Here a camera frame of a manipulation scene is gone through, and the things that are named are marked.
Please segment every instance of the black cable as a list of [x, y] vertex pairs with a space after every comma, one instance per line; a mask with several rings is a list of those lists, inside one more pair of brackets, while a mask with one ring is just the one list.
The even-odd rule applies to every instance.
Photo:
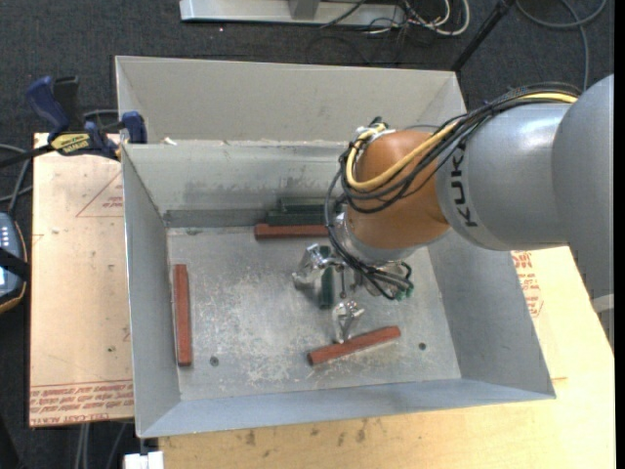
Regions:
[[[577, 17], [577, 13], [575, 13], [575, 10], [570, 6], [570, 4], [566, 1], [566, 0], [559, 0], [565, 7], [566, 9], [570, 12], [570, 14], [573, 16], [573, 18], [576, 21], [579, 22], [588, 22], [589, 20], [580, 20]], [[530, 15], [525, 9], [523, 9], [520, 5], [519, 2], [517, 2], [517, 7], [519, 8], [519, 10], [521, 11], [521, 13], [526, 16], [529, 20], [536, 22], [537, 24], [543, 25], [543, 26], [547, 26], [547, 27], [551, 27], [554, 29], [569, 29], [570, 26], [560, 26], [560, 25], [551, 25], [550, 23], [546, 22], [546, 21], [541, 21], [538, 20], [537, 18], [535, 18], [534, 16]], [[582, 43], [584, 46], [584, 80], [583, 80], [583, 86], [582, 86], [582, 90], [585, 91], [588, 88], [588, 77], [590, 74], [590, 47], [588, 46], [588, 37], [586, 36], [586, 30], [584, 29], [584, 25], [582, 23], [580, 24], [573, 24], [573, 25], [577, 25], [579, 28], [579, 33], [582, 37]]]
[[16, 204], [18, 202], [18, 196], [20, 196], [21, 185], [23, 183], [24, 177], [26, 176], [26, 172], [28, 171], [28, 167], [30, 166], [30, 160], [27, 160], [24, 165], [21, 167], [20, 175], [16, 180], [16, 184], [13, 188], [13, 193], [11, 194], [11, 201], [9, 202], [9, 207], [7, 208], [7, 214], [13, 217], [13, 212], [16, 208]]
[[[385, 208], [388, 208], [393, 203], [397, 202], [399, 199], [402, 199], [406, 195], [406, 191], [409, 185], [414, 181], [415, 177], [422, 172], [432, 161], [434, 161], [440, 154], [442, 154], [445, 150], [447, 150], [452, 144], [456, 143], [460, 138], [467, 137], [470, 135], [480, 124], [485, 121], [486, 118], [489, 118], [503, 110], [510, 109], [511, 107], [516, 107], [524, 104], [531, 103], [548, 103], [550, 100], [532, 100], [532, 99], [520, 99], [521, 96], [525, 96], [527, 94], [532, 94], [535, 92], [546, 92], [545, 88], [536, 84], [533, 87], [520, 87], [515, 89], [512, 92], [504, 94], [497, 100], [489, 103], [483, 107], [479, 107], [468, 114], [463, 116], [455, 117], [452, 120], [448, 120], [441, 125], [442, 127], [448, 126], [449, 123], [453, 120], [460, 120], [457, 122], [457, 125], [442, 139], [437, 143], [432, 149], [430, 149], [426, 155], [415, 165], [415, 167], [404, 177], [399, 180], [396, 180], [395, 183], [389, 185], [389, 183], [396, 178], [399, 172], [405, 168], [400, 168], [397, 170], [393, 176], [391, 176], [385, 183], [380, 184], [375, 190], [369, 192], [360, 192], [357, 190], [352, 190], [349, 184], [347, 183], [346, 178], [346, 160], [347, 154], [351, 150], [348, 148], [342, 157], [340, 158], [341, 165], [341, 173], [342, 173], [342, 185], [344, 188], [344, 193], [348, 203], [356, 210], [362, 213], [375, 213]], [[570, 92], [563, 91], [563, 89], [553, 89], [549, 88], [549, 92], [558, 93], [558, 94], [567, 94], [573, 95]], [[390, 196], [391, 192], [397, 191], [394, 195]], [[354, 200], [368, 200], [368, 199], [378, 199], [386, 198], [382, 205], [371, 207], [371, 208], [362, 208], [354, 203]]]
[[476, 51], [479, 44], [488, 36], [490, 31], [495, 27], [495, 25], [508, 13], [510, 7], [515, 4], [517, 0], [499, 0], [497, 5], [492, 10], [486, 21], [481, 25], [476, 33], [476, 36], [471, 40], [467, 48], [460, 54], [460, 57], [455, 61], [453, 66], [451, 67], [452, 71], [460, 71], [462, 66], [469, 60], [473, 52]]
[[366, 65], [370, 65], [370, 64], [371, 64], [371, 61], [369, 60], [369, 58], [367, 58], [367, 57], [366, 57], [366, 56], [362, 53], [362, 51], [361, 51], [360, 49], [358, 49], [358, 48], [357, 48], [357, 46], [356, 46], [356, 45], [354, 45], [352, 42], [350, 42], [349, 40], [347, 40], [347, 39], [345, 39], [345, 38], [343, 38], [343, 37], [341, 37], [341, 36], [331, 36], [331, 35], [323, 35], [323, 36], [318, 36], [318, 37], [316, 37], [315, 39], [313, 39], [313, 40], [311, 40], [311, 41], [309, 42], [309, 44], [308, 44], [308, 45], [307, 45], [307, 47], [306, 47], [306, 50], [304, 51], [304, 57], [305, 57], [306, 62], [307, 62], [308, 64], [316, 64], [316, 63], [313, 63], [313, 62], [311, 61], [311, 58], [310, 58], [310, 51], [311, 51], [311, 48], [312, 48], [314, 45], [316, 45], [317, 43], [319, 43], [319, 42], [321, 42], [321, 41], [323, 41], [323, 40], [335, 40], [335, 41], [337, 41], [337, 42], [343, 43], [343, 44], [345, 44], [345, 45], [349, 46], [349, 47], [350, 47], [353, 51], [355, 51], [355, 52], [356, 52], [356, 53], [360, 56], [360, 58], [362, 59], [362, 63], [363, 63], [363, 64], [366, 64]]
[[[568, 3], [565, 3], [565, 0], [560, 0], [560, 1], [563, 2], [567, 6], [567, 8], [570, 10], [570, 6], [568, 5]], [[602, 0], [601, 4], [597, 8], [597, 10], [595, 10], [595, 12], [591, 13], [589, 16], [587, 16], [584, 19], [579, 19], [575, 15], [575, 13], [571, 11], [571, 13], [573, 15], [573, 18], [575, 19], [575, 21], [573, 21], [573, 22], [549, 22], [549, 21], [540, 20], [540, 19], [532, 16], [529, 12], [527, 12], [521, 6], [520, 2], [517, 2], [517, 8], [521, 11], [521, 13], [526, 18], [528, 18], [532, 22], [535, 22], [536, 24], [540, 24], [542, 26], [550, 27], [550, 28], [553, 28], [553, 29], [571, 29], [571, 28], [574, 28], [576, 26], [581, 26], [583, 24], [587, 24], [587, 23], [593, 21], [604, 10], [606, 3], [607, 3], [607, 0]]]
[[338, 18], [327, 22], [326, 24], [323, 24], [320, 29], [329, 27], [329, 26], [333, 26], [334, 24], [338, 24], [341, 21], [344, 21], [345, 19], [347, 19], [349, 16], [351, 16], [355, 11], [357, 11], [367, 0], [359, 0], [358, 2], [356, 2], [356, 4], [349, 9], [347, 12], [345, 12], [343, 15], [339, 16]]
[[106, 466], [104, 467], [104, 469], [111, 469], [112, 464], [113, 464], [113, 459], [115, 458], [115, 455], [117, 454], [117, 448], [119, 447], [119, 443], [121, 442], [121, 438], [124, 435], [124, 432], [126, 431], [127, 426], [128, 424], [126, 422], [122, 423], [121, 429], [117, 433], [117, 436], [115, 437], [115, 441], [113, 442], [113, 446], [110, 449], [110, 454], [108, 455], [108, 461], [106, 462]]
[[[0, 149], [16, 152], [18, 154], [23, 154], [23, 153], [26, 152], [25, 149], [17, 148], [15, 146], [9, 146], [9, 145], [5, 145], [5, 144], [0, 144]], [[14, 189], [14, 191], [11, 194], [7, 194], [6, 196], [0, 196], [0, 203], [3, 202], [3, 201], [11, 200], [13, 205], [10, 205], [9, 208], [13, 209], [15, 207], [15, 201], [17, 201], [18, 197], [22, 196], [23, 194], [26, 194], [27, 192], [31, 192], [32, 191], [32, 186], [28, 186], [27, 188], [24, 188], [23, 190], [18, 188], [17, 195], [15, 194], [15, 191], [16, 190]]]

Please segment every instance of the black cord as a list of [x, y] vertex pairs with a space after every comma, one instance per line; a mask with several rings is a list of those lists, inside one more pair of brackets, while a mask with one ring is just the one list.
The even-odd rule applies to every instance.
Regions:
[[343, 15], [339, 16], [338, 18], [327, 22], [326, 24], [323, 24], [320, 28], [326, 28], [326, 27], [330, 27], [333, 26], [335, 24], [338, 24], [341, 21], [346, 20], [349, 16], [351, 16], [355, 11], [357, 11], [367, 0], [359, 0], [358, 2], [356, 2], [356, 4], [349, 9], [347, 12], [345, 12]]
[[[510, 109], [512, 107], [521, 106], [525, 104], [532, 103], [548, 103], [550, 100], [544, 99], [520, 99], [520, 97], [525, 96], [527, 94], [535, 93], [535, 92], [552, 92], [557, 94], [566, 94], [570, 96], [577, 97], [576, 94], [564, 89], [555, 89], [551, 85], [548, 87], [544, 87], [543, 85], [536, 84], [535, 86], [524, 86], [518, 89], [515, 89], [512, 92], [506, 93], [497, 100], [483, 107], [479, 107], [468, 114], [465, 114], [461, 117], [455, 117], [451, 120], [447, 120], [445, 123], [441, 125], [439, 130], [442, 130], [443, 127], [449, 126], [450, 123], [456, 121], [456, 126], [443, 138], [440, 142], [438, 142], [432, 149], [430, 149], [425, 156], [415, 165], [415, 167], [404, 177], [401, 179], [397, 179], [397, 175], [399, 172], [404, 170], [405, 166], [398, 169], [397, 172], [393, 174], [386, 182], [381, 183], [376, 189], [368, 192], [362, 192], [359, 190], [354, 190], [349, 186], [347, 182], [347, 156], [349, 152], [352, 150], [348, 148], [341, 156], [340, 162], [340, 173], [341, 183], [344, 189], [344, 194], [347, 202], [352, 206], [356, 211], [361, 213], [376, 213], [388, 208], [398, 200], [406, 197], [408, 194], [408, 188], [414, 182], [414, 179], [419, 175], [423, 170], [430, 165], [437, 157], [439, 157], [444, 151], [449, 149], [452, 145], [458, 144], [459, 141], [464, 141], [471, 137], [474, 131], [486, 120], [490, 117], [498, 114], [501, 111], [506, 109]], [[354, 201], [359, 200], [362, 203], [365, 200], [378, 200], [378, 202], [382, 201], [381, 204], [374, 207], [366, 207], [356, 204]]]
[[105, 469], [111, 469], [113, 460], [115, 458], [115, 455], [117, 454], [117, 448], [119, 447], [119, 443], [121, 442], [121, 438], [124, 435], [124, 432], [126, 431], [127, 426], [128, 426], [128, 423], [126, 422], [122, 423], [121, 429], [117, 433], [117, 436], [115, 437], [115, 441], [113, 442], [113, 446], [110, 449], [110, 454], [108, 455], [108, 461], [106, 462], [106, 466], [104, 467]]

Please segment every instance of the red wooden block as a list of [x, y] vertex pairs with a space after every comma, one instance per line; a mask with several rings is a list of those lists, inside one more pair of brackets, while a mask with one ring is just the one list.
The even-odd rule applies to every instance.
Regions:
[[357, 335], [343, 344], [330, 344], [329, 346], [310, 351], [307, 358], [310, 364], [329, 362], [356, 351], [397, 339], [400, 335], [401, 332], [398, 326], [384, 326], [383, 328]]
[[174, 320], [178, 366], [190, 366], [192, 363], [190, 303], [188, 273], [185, 264], [174, 266]]

